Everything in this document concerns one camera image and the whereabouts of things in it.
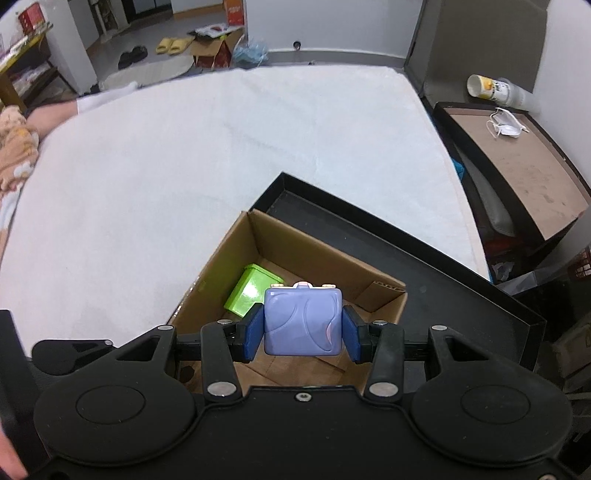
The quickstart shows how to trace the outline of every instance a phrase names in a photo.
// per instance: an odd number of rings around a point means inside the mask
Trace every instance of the face mask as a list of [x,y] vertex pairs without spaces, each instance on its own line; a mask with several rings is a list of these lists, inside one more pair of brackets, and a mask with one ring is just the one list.
[[495,138],[499,135],[507,135],[517,138],[521,131],[529,133],[527,127],[522,125],[510,111],[497,107],[496,112],[491,115],[491,119],[486,122],[486,128]]

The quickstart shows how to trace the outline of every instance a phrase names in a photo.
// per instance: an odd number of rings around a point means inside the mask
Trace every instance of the red package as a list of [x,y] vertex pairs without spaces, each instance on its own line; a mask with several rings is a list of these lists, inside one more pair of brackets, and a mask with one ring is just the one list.
[[223,0],[228,25],[244,25],[244,6],[242,0]]
[[27,35],[35,30],[35,27],[45,22],[43,11],[39,2],[35,2],[18,16],[22,25],[22,32]]

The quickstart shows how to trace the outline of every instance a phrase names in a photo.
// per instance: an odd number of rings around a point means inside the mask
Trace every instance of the wooden table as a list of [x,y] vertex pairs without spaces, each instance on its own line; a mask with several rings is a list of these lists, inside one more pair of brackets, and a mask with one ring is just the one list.
[[47,60],[47,63],[50,66],[49,70],[41,74],[41,76],[37,80],[35,80],[35,82],[33,83],[33,85],[31,85],[29,90],[23,94],[22,98],[14,89],[14,86],[10,81],[10,68],[14,66],[14,64],[33,47],[40,46],[41,42],[45,39],[47,32],[51,30],[52,27],[52,24],[47,24],[47,26],[40,30],[39,33],[31,37],[20,48],[20,50],[18,50],[17,53],[13,54],[8,60],[6,60],[0,65],[0,100],[4,105],[17,105],[21,109],[21,112],[24,112],[27,108],[27,106],[25,105],[25,101],[35,97],[37,94],[41,92],[43,88],[45,88],[51,81],[53,81],[57,77],[61,78],[63,82],[67,85],[67,87],[73,92],[75,92],[70,83],[61,75],[57,68],[53,66],[51,62],[49,62],[49,60]]

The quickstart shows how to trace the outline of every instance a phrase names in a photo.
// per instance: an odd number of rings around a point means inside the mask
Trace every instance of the black slipper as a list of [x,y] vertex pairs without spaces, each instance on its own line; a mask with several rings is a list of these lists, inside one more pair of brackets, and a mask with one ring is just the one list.
[[148,49],[143,45],[134,47],[132,51],[124,51],[119,58],[119,70],[126,69],[148,56]]

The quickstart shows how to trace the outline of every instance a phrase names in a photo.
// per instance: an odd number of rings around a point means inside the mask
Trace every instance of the white sock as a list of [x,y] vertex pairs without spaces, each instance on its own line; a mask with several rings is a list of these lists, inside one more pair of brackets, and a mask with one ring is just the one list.
[[127,87],[117,88],[114,90],[107,90],[106,92],[95,93],[94,95],[86,95],[76,100],[78,106],[78,113],[88,112],[98,106],[117,100],[117,98],[129,95],[139,87],[138,82],[131,82]]

